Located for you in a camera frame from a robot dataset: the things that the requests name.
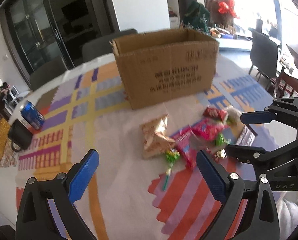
gray chair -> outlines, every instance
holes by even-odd
[[[30,75],[30,84],[33,91],[37,90],[47,82],[62,75],[67,70],[65,62],[61,56],[57,56],[39,67]]]
[[[112,33],[87,42],[82,47],[83,62],[88,62],[96,57],[112,53],[112,46],[110,44],[110,41],[124,35],[136,33],[138,32],[135,29],[129,29],[122,32]]]
[[[253,67],[257,67],[258,74],[260,76],[265,76],[269,82],[271,83],[271,79],[275,79],[277,77],[276,67],[278,64],[278,45],[271,41],[268,36],[263,35],[257,31],[252,32],[252,49],[250,53],[250,58],[252,62],[252,66],[249,70],[249,74],[251,73]]]

soda can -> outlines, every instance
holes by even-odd
[[[20,114],[36,130],[39,130],[45,122],[43,115],[29,101],[25,101],[20,107]]]

colorful patterned tablecloth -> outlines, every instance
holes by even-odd
[[[272,97],[232,61],[219,56],[217,74],[209,91],[133,111],[116,67],[110,63],[73,78],[42,96],[37,108],[45,116],[41,131],[31,146],[19,154],[17,205],[29,177],[52,179],[67,172],[91,148],[100,163],[81,200],[75,205],[99,240],[103,239],[198,239],[220,208],[198,169],[185,170],[178,162],[169,186],[161,190],[166,168],[163,157],[142,159],[139,125],[169,114],[168,133],[201,119],[207,105],[228,105],[243,111],[262,110]],[[261,125],[254,146],[274,150],[278,146]],[[235,140],[239,131],[227,129]],[[255,179],[249,164],[234,159],[221,163],[243,179]],[[63,237],[68,234],[50,201],[54,219]],[[242,218],[243,200],[227,235],[232,237]]]

open cardboard box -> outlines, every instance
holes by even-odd
[[[194,30],[131,34],[113,40],[113,53],[132,109],[211,87],[219,43]]]

green bag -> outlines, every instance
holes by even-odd
[[[210,12],[203,4],[193,1],[182,20],[182,26],[186,29],[196,30],[210,36],[207,22],[210,19]]]

